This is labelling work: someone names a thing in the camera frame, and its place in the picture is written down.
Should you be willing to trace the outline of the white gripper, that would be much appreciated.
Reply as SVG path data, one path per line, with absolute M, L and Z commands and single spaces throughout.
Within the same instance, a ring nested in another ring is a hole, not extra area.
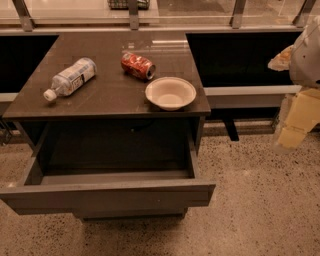
M 286 95 L 275 128 L 272 149 L 278 154 L 294 151 L 320 123 L 320 16 L 306 26 L 295 43 L 272 58 L 268 68 L 289 69 L 294 84 L 313 87 Z

